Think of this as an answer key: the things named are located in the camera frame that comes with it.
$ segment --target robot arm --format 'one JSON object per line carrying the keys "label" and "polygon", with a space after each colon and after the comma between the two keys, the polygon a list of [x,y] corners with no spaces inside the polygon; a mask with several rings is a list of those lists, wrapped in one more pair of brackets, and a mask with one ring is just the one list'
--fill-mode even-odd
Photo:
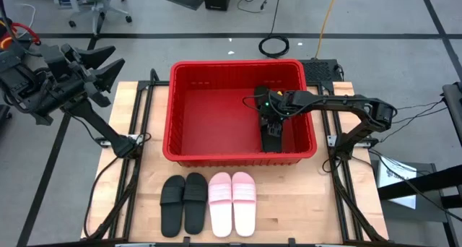
{"label": "robot arm", "polygon": [[396,109],[392,105],[362,95],[314,95],[308,91],[275,92],[266,87],[257,87],[255,100],[260,113],[262,144],[265,152],[282,151],[284,120],[313,110],[346,111],[358,116],[361,123],[349,133],[337,136],[332,150],[335,156],[349,160],[356,143],[374,131],[388,130],[396,114]]}
{"label": "robot arm", "polygon": [[92,109],[90,100],[100,107],[110,105],[102,92],[110,92],[125,61],[119,59],[98,69],[116,50],[114,46],[83,51],[69,44],[40,46],[48,67],[31,70],[8,51],[0,53],[0,86],[5,103],[29,113],[38,125],[51,125],[49,113],[64,113],[87,121],[110,141],[118,157],[135,154],[134,139],[119,135]]}

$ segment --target black slide sandal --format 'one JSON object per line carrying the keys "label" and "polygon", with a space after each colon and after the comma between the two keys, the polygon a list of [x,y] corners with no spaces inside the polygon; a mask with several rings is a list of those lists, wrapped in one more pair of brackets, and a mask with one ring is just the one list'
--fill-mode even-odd
{"label": "black slide sandal", "polygon": [[181,229],[185,179],[174,175],[167,179],[160,194],[160,230],[165,237],[175,237]]}
{"label": "black slide sandal", "polygon": [[199,234],[204,228],[209,184],[199,173],[191,173],[186,178],[185,193],[185,231],[191,235]]}

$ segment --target white paper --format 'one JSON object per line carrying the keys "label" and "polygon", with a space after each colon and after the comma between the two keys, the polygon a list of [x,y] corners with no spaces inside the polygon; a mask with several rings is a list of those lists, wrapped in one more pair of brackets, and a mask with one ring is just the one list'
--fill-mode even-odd
{"label": "white paper", "polygon": [[[399,161],[381,156],[382,161],[395,173],[399,174],[405,179],[415,178],[417,175],[417,169],[411,166],[405,165]],[[387,167],[379,162],[378,166],[378,187],[388,186],[394,183],[401,182],[402,180],[395,175],[393,172],[389,171]],[[397,199],[390,199],[389,201],[395,202],[402,206],[416,209],[416,196],[405,196],[399,197]]]}

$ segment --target office chair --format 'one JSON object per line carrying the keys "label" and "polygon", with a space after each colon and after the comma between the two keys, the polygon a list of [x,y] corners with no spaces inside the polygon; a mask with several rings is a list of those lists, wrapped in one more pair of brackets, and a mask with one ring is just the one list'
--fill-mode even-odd
{"label": "office chair", "polygon": [[121,9],[116,9],[110,5],[111,0],[59,0],[59,4],[62,9],[73,9],[74,13],[69,20],[69,26],[76,27],[77,25],[72,20],[73,17],[82,15],[87,12],[93,13],[93,35],[97,35],[97,21],[98,17],[101,16],[103,19],[107,11],[119,13],[125,15],[125,20],[130,23],[131,16],[128,12]]}

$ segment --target yellow cable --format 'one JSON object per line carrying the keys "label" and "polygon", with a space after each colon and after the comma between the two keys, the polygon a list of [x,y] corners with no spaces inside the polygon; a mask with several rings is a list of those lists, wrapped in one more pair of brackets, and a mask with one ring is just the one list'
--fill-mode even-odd
{"label": "yellow cable", "polygon": [[331,13],[332,5],[334,5],[334,1],[335,0],[332,0],[331,3],[329,4],[326,17],[324,18],[323,27],[321,28],[321,33],[319,34],[318,50],[316,50],[315,59],[318,58],[319,50],[321,49],[321,43],[323,42],[324,28],[326,27],[327,19],[329,18],[329,14]]}

